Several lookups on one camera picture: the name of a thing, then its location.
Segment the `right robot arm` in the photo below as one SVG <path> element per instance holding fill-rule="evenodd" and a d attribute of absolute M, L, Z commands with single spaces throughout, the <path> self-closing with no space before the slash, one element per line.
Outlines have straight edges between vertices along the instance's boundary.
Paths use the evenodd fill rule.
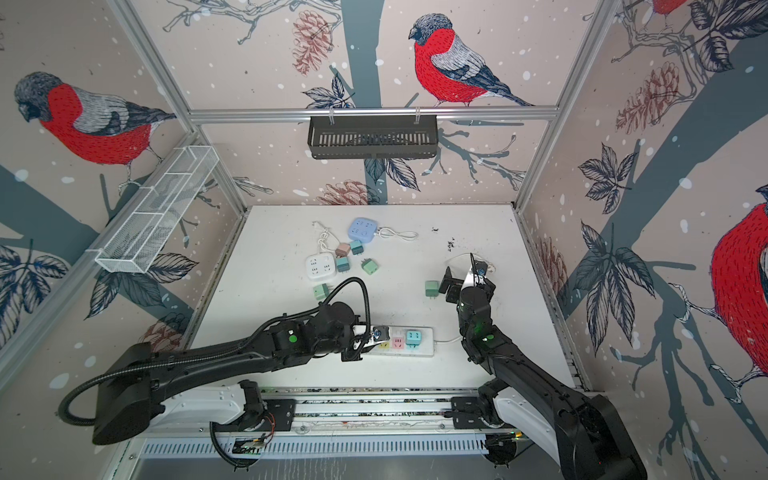
<path fill-rule="evenodd" d="M 565 479 L 646 479 L 647 471 L 614 405 L 557 380 L 493 323 L 495 290 L 485 265 L 461 280 L 447 268 L 439 286 L 456 305 L 468 360 L 493 379 L 478 388 L 472 413 L 490 425 L 523 431 L 557 462 Z"/>

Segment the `long white power strip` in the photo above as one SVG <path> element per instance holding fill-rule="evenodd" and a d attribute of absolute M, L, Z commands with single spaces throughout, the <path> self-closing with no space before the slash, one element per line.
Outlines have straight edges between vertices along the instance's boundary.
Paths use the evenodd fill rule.
<path fill-rule="evenodd" d="M 388 326 L 391 340 L 376 346 L 367 347 L 363 354 L 378 356 L 400 357 L 433 357 L 435 350 L 434 333 L 428 327 Z M 422 343 L 415 348 L 409 348 L 405 343 L 407 330 L 419 330 L 422 333 Z"/>

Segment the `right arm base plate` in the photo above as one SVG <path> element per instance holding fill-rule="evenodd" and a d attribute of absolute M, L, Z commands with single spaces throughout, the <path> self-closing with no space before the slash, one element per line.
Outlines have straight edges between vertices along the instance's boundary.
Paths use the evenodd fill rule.
<path fill-rule="evenodd" d="M 500 430 L 522 428 L 536 417 L 524 405 L 511 398 L 497 396 L 452 397 L 442 416 L 457 430 Z"/>

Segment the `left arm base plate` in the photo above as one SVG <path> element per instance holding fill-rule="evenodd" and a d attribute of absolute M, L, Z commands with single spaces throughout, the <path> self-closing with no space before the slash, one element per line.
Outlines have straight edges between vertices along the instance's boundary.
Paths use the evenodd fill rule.
<path fill-rule="evenodd" d="M 247 404 L 243 413 L 226 424 L 212 422 L 210 427 L 214 433 L 288 432 L 293 425 L 296 406 L 294 399 L 267 399 L 260 407 Z"/>

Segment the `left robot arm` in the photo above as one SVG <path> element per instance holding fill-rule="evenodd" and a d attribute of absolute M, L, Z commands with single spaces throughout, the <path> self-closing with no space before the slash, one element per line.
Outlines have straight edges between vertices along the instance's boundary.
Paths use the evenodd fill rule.
<path fill-rule="evenodd" d="M 373 333 L 365 282 L 348 278 L 316 307 L 265 321 L 249 336 L 180 352 L 132 345 L 102 375 L 73 388 L 57 415 L 89 427 L 95 445 L 131 439 L 166 410 L 165 401 L 200 386 L 299 367 L 323 355 L 359 361 Z"/>

